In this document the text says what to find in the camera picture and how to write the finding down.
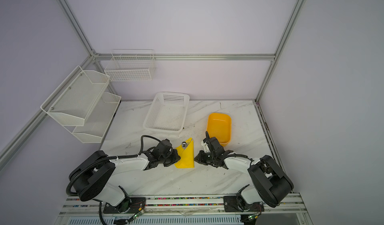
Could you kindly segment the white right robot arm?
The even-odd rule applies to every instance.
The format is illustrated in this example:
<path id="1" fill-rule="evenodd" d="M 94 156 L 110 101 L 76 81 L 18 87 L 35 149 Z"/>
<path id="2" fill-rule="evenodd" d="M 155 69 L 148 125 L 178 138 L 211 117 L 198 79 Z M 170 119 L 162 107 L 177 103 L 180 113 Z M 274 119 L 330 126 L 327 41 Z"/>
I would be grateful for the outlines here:
<path id="1" fill-rule="evenodd" d="M 263 212 L 264 205 L 275 208 L 294 189 L 294 184 L 269 155 L 254 160 L 246 155 L 225 150 L 216 137 L 202 141 L 203 150 L 194 161 L 215 168 L 235 170 L 249 175 L 252 184 L 241 188 L 235 196 L 225 196 L 226 212 Z"/>

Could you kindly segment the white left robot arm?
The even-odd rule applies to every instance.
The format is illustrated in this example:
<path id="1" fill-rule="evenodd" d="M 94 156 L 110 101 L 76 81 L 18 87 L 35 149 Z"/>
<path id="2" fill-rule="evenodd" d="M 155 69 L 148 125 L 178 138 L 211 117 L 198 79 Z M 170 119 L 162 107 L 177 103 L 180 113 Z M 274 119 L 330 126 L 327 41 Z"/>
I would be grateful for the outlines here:
<path id="1" fill-rule="evenodd" d="M 109 156 L 102 150 L 94 152 L 70 173 L 66 194 L 79 197 L 82 202 L 95 200 L 116 207 L 128 200 L 129 195 L 123 187 L 109 183 L 111 177 L 132 171 L 148 171 L 159 164 L 169 167 L 180 160 L 178 151 L 168 139 L 142 135 L 137 154 Z"/>

